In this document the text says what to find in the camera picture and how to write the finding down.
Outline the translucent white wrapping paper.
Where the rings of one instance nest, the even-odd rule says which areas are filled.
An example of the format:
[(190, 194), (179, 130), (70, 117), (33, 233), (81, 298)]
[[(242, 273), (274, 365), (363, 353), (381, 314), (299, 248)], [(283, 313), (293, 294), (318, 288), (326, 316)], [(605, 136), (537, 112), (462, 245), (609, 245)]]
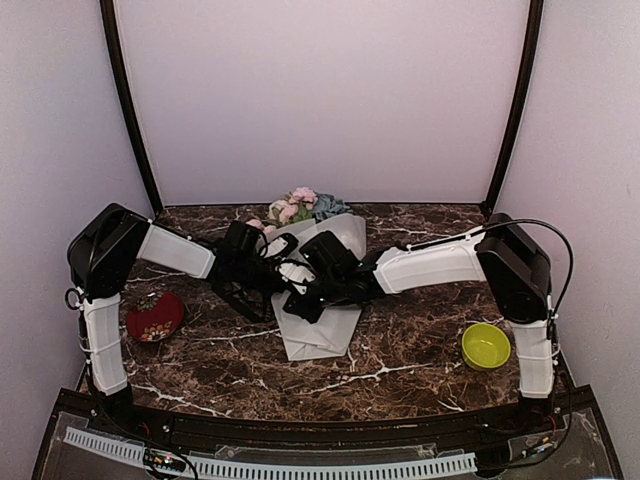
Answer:
[[(300, 244), (316, 234), (331, 231), (361, 259), (366, 253), (366, 221), (360, 216), (344, 213), (321, 222), (313, 219), (281, 227), (267, 234), (272, 241), (284, 233), (293, 234)], [(271, 297), (275, 317), (290, 361), (305, 361), (346, 354), (362, 309), (358, 306), (328, 307), (319, 320), (311, 324), (284, 311), (290, 293), (275, 293)]]

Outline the small pink fake rose stem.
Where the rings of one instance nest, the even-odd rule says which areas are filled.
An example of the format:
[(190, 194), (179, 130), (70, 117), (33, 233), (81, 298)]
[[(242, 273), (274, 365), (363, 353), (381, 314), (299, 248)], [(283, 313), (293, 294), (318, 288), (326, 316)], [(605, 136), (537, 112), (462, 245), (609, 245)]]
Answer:
[(247, 221), (247, 224), (259, 229), (265, 235), (269, 235), (277, 230), (277, 226), (269, 223), (263, 223), (259, 219), (251, 219)]

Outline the white fake rose stem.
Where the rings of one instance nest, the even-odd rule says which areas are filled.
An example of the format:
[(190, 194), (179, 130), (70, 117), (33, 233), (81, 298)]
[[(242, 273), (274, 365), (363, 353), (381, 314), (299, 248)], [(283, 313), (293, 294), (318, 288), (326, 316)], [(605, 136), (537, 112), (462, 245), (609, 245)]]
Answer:
[(286, 225), (297, 214), (298, 205), (288, 200), (276, 200), (269, 205), (268, 219), (279, 226)]

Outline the blue fake rose bunch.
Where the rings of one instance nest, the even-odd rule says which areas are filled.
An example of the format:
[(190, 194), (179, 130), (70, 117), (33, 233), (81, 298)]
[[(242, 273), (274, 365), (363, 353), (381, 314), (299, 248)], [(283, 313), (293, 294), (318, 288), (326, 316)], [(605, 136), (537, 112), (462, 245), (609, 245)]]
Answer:
[(332, 194), (318, 193), (317, 201), (312, 209), (312, 216), (316, 221), (321, 222), (351, 212), (351, 207), (344, 200), (336, 198)]

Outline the pink peony fake stem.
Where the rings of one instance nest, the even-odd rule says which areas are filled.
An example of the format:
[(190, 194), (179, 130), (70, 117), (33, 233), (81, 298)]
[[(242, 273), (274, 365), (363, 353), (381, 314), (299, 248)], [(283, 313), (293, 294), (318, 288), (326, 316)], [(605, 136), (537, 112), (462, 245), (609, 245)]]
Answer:
[(296, 188), (285, 198), (279, 214), (280, 222), (290, 224), (310, 219), (317, 201), (316, 192), (309, 187)]

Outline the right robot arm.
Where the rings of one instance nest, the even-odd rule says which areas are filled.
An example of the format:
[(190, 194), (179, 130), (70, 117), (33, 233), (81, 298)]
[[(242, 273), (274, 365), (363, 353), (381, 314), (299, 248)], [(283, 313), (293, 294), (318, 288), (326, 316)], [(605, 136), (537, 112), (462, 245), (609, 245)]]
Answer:
[(315, 323), (335, 307), (422, 287), (483, 282), (516, 343), (519, 390), (526, 399), (511, 410), (510, 424), (530, 434), (549, 416), (545, 399), (555, 382), (552, 346), (567, 291), (552, 293), (551, 260), (525, 231), (529, 223), (498, 213), (464, 233), (391, 246), (363, 257), (333, 232), (320, 232), (300, 247), (299, 259), (277, 265), (287, 291), (274, 295), (272, 306), (278, 320), (297, 317)]

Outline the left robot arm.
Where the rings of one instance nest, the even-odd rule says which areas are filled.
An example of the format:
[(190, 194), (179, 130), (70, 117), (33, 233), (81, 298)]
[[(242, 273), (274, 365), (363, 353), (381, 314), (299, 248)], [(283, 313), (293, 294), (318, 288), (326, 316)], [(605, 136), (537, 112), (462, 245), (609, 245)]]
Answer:
[(90, 384), (112, 396), (129, 386), (122, 354), (120, 306), (133, 276), (149, 267), (159, 277), (207, 283), (234, 310), (258, 322), (270, 297), (284, 289), (277, 260), (258, 228), (234, 220), (212, 240), (181, 234), (120, 204), (103, 209), (70, 243), (67, 306), (79, 313), (81, 349)]

